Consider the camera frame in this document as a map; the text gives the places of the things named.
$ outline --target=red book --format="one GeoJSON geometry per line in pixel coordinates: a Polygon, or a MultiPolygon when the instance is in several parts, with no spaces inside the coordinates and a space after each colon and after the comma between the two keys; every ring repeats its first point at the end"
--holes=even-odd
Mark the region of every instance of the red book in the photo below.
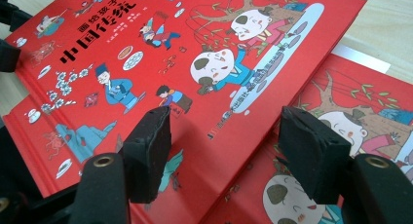
{"type": "MultiPolygon", "coordinates": [[[[352,157],[369,153],[389,158],[413,181],[412,90],[410,84],[330,55],[293,106],[351,142],[352,157]]],[[[283,158],[277,126],[206,223],[343,223],[338,205],[310,200],[276,157],[283,158]]]]}
{"type": "Polygon", "coordinates": [[[364,3],[56,0],[7,38],[21,48],[16,73],[30,95],[4,120],[49,196],[78,182],[89,157],[116,151],[148,110],[170,105],[160,194],[132,214],[199,222],[364,3]]]}

